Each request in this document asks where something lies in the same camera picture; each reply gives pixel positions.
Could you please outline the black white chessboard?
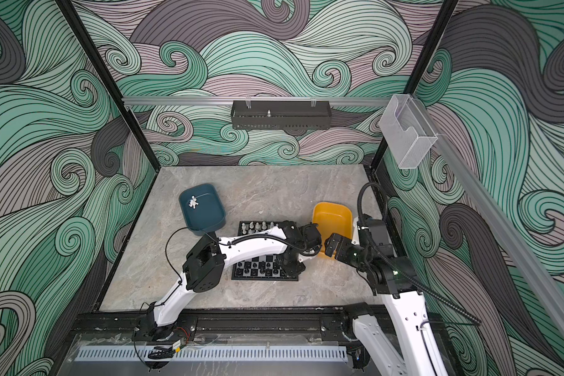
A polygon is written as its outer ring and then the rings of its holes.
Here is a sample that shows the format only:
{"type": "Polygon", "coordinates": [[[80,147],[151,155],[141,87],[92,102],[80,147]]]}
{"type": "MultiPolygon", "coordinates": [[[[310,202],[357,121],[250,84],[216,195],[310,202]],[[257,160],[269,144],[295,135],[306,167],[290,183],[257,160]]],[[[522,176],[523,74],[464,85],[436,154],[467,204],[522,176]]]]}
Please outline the black white chessboard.
{"type": "MultiPolygon", "coordinates": [[[[238,226],[238,236],[269,230],[278,222],[241,221],[238,226]]],[[[233,265],[232,280],[268,280],[268,281],[298,281],[299,277],[292,277],[281,267],[280,255],[261,255],[244,260],[233,265]]]]}

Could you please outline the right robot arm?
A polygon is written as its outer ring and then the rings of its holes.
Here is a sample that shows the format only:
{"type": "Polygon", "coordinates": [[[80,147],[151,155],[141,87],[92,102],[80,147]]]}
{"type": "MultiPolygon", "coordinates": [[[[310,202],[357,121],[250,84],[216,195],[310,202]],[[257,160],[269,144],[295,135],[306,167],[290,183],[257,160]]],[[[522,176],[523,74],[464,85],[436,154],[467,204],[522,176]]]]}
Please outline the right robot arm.
{"type": "Polygon", "coordinates": [[[446,375],[415,269],[407,257],[396,254],[384,223],[357,220],[350,238],[333,233],[324,247],[327,256],[365,275],[374,303],[386,308],[397,337],[393,343],[384,333],[372,305],[346,307],[344,329],[361,344],[352,356],[356,365],[372,362],[382,375],[446,375]]]}

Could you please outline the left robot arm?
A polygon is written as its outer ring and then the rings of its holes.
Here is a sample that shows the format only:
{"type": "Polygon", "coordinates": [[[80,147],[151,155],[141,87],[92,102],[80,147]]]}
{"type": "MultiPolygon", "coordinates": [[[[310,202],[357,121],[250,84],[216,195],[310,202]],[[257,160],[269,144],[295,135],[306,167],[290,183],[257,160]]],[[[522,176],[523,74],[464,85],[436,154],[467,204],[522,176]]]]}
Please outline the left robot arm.
{"type": "Polygon", "coordinates": [[[322,236],[314,223],[299,226],[282,221],[269,230],[243,236],[219,238],[205,233],[187,253],[176,280],[167,293],[147,308],[147,316],[139,329],[151,341],[170,338],[180,313],[198,294],[217,287],[223,272],[231,266],[268,255],[278,255],[280,268],[290,277],[306,270],[304,259],[316,256],[322,236]]]}

